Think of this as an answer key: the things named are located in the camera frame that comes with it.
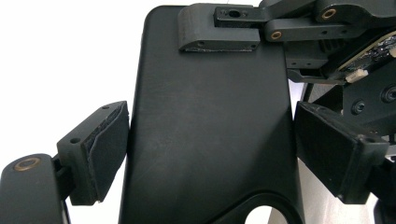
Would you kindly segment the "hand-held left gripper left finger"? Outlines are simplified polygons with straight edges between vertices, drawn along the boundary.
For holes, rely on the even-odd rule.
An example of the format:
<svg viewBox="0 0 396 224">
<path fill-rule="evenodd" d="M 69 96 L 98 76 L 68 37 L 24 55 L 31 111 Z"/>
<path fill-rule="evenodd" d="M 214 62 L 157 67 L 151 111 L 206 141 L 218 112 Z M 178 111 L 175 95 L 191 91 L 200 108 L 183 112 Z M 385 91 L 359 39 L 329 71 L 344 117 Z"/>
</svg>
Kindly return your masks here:
<svg viewBox="0 0 396 224">
<path fill-rule="evenodd" d="M 99 107 L 57 143 L 60 163 L 73 175 L 73 205 L 104 200 L 126 155 L 128 133 L 128 105 L 120 101 Z"/>
</svg>

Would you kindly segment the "black phone case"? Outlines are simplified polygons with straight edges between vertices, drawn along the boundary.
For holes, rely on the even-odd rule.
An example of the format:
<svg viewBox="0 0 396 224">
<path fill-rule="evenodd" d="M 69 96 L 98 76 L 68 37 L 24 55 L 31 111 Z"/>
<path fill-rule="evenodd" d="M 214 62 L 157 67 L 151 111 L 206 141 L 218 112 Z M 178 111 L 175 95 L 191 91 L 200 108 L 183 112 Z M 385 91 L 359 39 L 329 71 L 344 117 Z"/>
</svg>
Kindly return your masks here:
<svg viewBox="0 0 396 224">
<path fill-rule="evenodd" d="M 177 6 L 145 20 L 120 224 L 304 224 L 285 56 L 182 52 Z"/>
</svg>

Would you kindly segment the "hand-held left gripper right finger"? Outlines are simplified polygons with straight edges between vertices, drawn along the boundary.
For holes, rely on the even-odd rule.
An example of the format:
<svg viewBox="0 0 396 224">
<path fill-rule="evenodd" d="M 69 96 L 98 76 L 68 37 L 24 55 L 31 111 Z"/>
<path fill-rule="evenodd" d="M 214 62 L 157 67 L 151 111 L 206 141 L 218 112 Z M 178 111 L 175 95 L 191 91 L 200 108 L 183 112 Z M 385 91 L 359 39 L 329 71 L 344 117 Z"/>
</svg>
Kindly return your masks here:
<svg viewBox="0 0 396 224">
<path fill-rule="evenodd" d="M 389 143 L 322 105 L 299 102 L 294 117 L 297 157 L 342 203 L 364 204 L 373 167 Z"/>
</svg>

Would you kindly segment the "white table mat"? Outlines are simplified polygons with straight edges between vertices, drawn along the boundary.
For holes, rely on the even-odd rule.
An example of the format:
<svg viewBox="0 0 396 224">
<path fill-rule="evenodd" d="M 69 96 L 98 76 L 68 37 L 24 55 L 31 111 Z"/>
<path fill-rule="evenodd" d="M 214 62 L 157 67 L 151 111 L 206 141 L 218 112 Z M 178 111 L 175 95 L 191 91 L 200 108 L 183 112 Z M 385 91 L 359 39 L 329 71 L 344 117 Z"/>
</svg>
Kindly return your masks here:
<svg viewBox="0 0 396 224">
<path fill-rule="evenodd" d="M 261 0 L 0 0 L 0 173 L 101 105 L 131 103 L 144 20 L 157 6 Z"/>
</svg>

